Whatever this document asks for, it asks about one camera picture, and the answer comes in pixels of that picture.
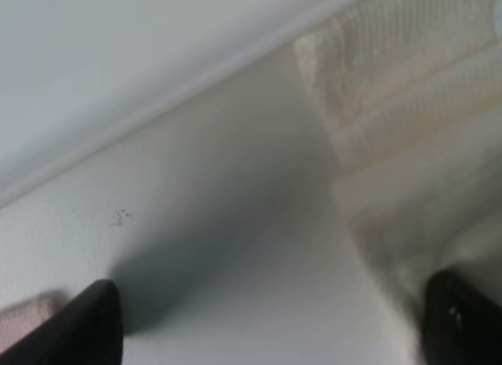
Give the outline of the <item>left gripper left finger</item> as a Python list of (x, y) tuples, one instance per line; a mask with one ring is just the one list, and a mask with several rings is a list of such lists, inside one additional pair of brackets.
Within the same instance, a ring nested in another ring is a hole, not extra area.
[(121, 364), (123, 339), (118, 288), (101, 279), (1, 354), (1, 363)]

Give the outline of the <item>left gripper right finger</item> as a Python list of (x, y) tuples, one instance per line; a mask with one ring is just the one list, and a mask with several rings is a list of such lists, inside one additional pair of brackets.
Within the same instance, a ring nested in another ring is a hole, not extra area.
[(501, 306), (450, 271), (427, 282), (421, 349), (427, 364), (500, 364)]

